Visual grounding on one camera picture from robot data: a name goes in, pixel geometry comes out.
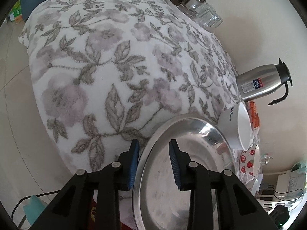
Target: tray rim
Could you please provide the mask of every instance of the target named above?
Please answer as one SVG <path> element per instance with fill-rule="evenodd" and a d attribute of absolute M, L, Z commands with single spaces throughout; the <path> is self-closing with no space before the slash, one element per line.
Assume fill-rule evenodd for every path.
<path fill-rule="evenodd" d="M 141 188 L 141 184 L 142 184 L 142 180 L 143 180 L 143 173 L 144 173 L 144 168 L 145 168 L 145 164 L 147 162 L 147 159 L 148 159 L 148 157 L 151 153 L 151 150 L 153 149 L 156 141 L 159 139 L 159 137 L 169 127 L 171 127 L 173 124 L 180 122 L 182 120 L 186 120 L 186 119 L 195 119 L 195 120 L 205 121 L 206 123 L 211 124 L 220 133 L 221 137 L 224 139 L 225 143 L 227 144 L 227 146 L 229 148 L 229 152 L 231 153 L 232 161 L 233 161 L 234 164 L 236 163 L 234 156 L 233 156 L 233 153 L 231 151 L 231 148 L 230 148 L 226 138 L 224 137 L 222 132 L 218 129 L 217 125 L 215 123 L 213 123 L 211 120 L 209 120 L 208 118 L 202 117 L 199 114 L 185 113 L 185 114 L 176 115 L 176 116 L 172 117 L 171 119 L 165 121 L 153 133 L 153 135 L 149 139 L 148 143 L 144 147 L 144 150 L 143 150 L 143 152 L 142 152 L 142 154 L 139 158 L 139 163 L 138 163 L 136 176 L 135 176 L 135 183 L 134 183 L 133 190 L 132 190 L 132 211 L 133 211 L 133 217 L 134 217 L 134 220 L 135 220 L 135 223 L 136 223 L 138 230 L 146 230 L 146 228 L 144 226 L 144 222 L 142 220 L 141 205 L 140 205 L 140 192 L 141 192 L 140 188 Z M 234 165 L 234 168 L 235 168 L 235 172 L 237 173 L 237 166 Z"/>

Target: white cup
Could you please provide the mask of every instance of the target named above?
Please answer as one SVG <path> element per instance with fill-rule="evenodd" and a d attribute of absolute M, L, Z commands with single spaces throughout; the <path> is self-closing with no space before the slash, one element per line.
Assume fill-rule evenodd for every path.
<path fill-rule="evenodd" d="M 242 102 L 221 113 L 217 127 L 232 149 L 246 151 L 251 141 L 251 122 Z"/>

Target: teal object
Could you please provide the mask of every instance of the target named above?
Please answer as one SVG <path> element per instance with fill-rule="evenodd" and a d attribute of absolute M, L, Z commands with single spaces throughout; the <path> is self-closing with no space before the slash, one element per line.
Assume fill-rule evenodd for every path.
<path fill-rule="evenodd" d="M 47 203 L 42 201 L 35 195 L 32 195 L 28 205 L 23 207 L 23 211 L 30 225 L 33 225 L 36 219 L 40 216 L 43 210 L 47 207 Z"/>

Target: thermos lid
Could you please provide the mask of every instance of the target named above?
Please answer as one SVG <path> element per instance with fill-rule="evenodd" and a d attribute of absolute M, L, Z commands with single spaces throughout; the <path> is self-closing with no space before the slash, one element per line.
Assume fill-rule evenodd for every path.
<path fill-rule="evenodd" d="M 284 62 L 281 61 L 280 58 L 279 58 L 279 61 L 278 61 L 278 65 L 275 65 L 275 67 L 278 71 L 281 83 L 285 84 L 286 92 L 281 98 L 273 100 L 268 105 L 276 104 L 276 103 L 279 103 L 279 102 L 286 99 L 286 97 L 289 94 L 289 87 L 288 87 L 288 83 L 287 83 L 288 81 L 290 81 L 291 86 L 293 86 L 289 69 L 288 69 L 287 65 Z"/>

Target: floral tablecloth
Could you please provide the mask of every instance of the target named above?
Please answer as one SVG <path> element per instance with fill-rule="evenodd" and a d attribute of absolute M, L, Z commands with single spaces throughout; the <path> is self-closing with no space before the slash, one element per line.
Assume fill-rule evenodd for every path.
<path fill-rule="evenodd" d="M 102 169 L 133 138 L 144 147 L 177 114 L 217 122 L 241 101 L 219 40 L 166 0 L 47 0 L 19 41 L 41 119 L 72 173 Z"/>

